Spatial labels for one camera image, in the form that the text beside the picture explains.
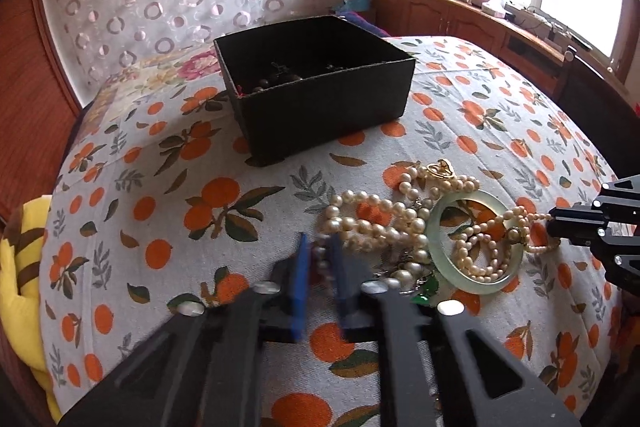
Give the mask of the teal cloth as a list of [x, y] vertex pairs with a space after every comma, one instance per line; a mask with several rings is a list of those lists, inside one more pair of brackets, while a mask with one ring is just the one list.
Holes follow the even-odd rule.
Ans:
[[373, 0], [342, 0], [334, 6], [334, 12], [336, 14], [369, 12], [372, 8], [372, 1]]

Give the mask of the wooden side cabinet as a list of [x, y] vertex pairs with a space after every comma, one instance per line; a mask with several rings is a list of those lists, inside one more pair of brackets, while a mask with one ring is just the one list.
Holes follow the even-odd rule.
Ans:
[[458, 0], [371, 0], [367, 16], [393, 36], [449, 36], [494, 54], [552, 95], [563, 57], [526, 30]]

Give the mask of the yellow striped plush toy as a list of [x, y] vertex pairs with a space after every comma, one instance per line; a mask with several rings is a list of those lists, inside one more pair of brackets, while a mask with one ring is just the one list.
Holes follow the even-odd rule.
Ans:
[[1, 368], [41, 426], [61, 418], [40, 331], [40, 261], [51, 197], [18, 206], [1, 233]]

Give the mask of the pale green jade bangle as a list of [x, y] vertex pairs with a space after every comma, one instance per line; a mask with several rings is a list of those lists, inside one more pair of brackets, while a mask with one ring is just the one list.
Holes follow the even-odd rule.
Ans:
[[501, 291], [518, 275], [528, 239], [524, 212], [484, 191], [439, 199], [425, 232], [440, 275], [474, 295]]

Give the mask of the black square jewelry box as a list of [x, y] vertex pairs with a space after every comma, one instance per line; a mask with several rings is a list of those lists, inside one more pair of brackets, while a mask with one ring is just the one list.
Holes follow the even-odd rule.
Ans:
[[238, 31], [214, 45], [261, 166], [404, 115], [416, 68], [406, 51], [332, 15]]

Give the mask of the red wooden wardrobe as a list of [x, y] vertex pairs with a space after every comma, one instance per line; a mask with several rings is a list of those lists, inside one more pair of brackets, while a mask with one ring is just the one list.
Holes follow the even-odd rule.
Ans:
[[42, 0], [1, 0], [1, 220], [54, 187], [80, 104]]

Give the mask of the round pearl bracelet cluster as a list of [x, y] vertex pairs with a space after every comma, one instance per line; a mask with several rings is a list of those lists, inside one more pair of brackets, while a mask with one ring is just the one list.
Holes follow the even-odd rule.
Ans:
[[337, 233], [346, 251], [379, 255], [374, 275], [411, 295], [421, 277], [436, 274], [425, 232], [433, 206], [413, 205], [398, 195], [390, 199], [350, 190], [335, 194], [322, 209], [321, 230]]

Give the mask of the orange print bed cloth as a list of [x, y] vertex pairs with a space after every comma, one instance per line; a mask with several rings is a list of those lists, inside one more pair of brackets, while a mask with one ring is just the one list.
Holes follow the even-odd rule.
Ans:
[[397, 37], [416, 59], [404, 115], [259, 167], [222, 72], [160, 91], [74, 144], [53, 191], [40, 267], [44, 356], [70, 410], [183, 303], [230, 303], [321, 233], [347, 190], [398, 199], [413, 162], [457, 174], [524, 212], [518, 275], [452, 298], [576, 415], [618, 340], [622, 294], [585, 248], [549, 242], [546, 212], [591, 202], [614, 171], [585, 133], [523, 76], [454, 37]]

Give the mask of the floral quilt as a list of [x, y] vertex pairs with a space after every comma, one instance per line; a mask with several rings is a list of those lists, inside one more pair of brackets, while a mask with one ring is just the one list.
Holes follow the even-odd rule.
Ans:
[[209, 75], [220, 65], [212, 42], [192, 44], [167, 54], [157, 54], [127, 66], [108, 78], [80, 121], [74, 143], [96, 134], [109, 121], [127, 116], [160, 91], [181, 87]]

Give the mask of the green jade pendant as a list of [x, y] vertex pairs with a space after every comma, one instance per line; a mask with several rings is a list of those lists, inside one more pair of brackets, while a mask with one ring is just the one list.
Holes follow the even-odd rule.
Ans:
[[439, 280], [435, 273], [421, 277], [411, 294], [411, 302], [422, 307], [432, 307], [433, 299], [439, 291]]

